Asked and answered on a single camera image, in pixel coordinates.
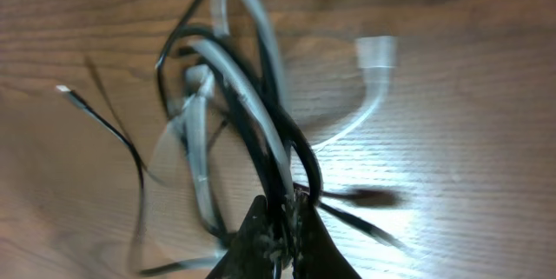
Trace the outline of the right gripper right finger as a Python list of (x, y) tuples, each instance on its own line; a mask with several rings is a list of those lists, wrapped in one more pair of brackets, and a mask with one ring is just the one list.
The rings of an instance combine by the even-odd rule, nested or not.
[(286, 205), (295, 279), (361, 279), (336, 248), (309, 194), (295, 190)]

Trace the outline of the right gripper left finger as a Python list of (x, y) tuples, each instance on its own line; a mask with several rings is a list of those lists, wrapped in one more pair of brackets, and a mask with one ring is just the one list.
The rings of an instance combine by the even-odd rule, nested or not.
[(276, 240), (267, 212), (267, 199), (252, 202), (242, 225), (224, 257), (207, 279), (276, 279), (282, 274), (281, 240)]

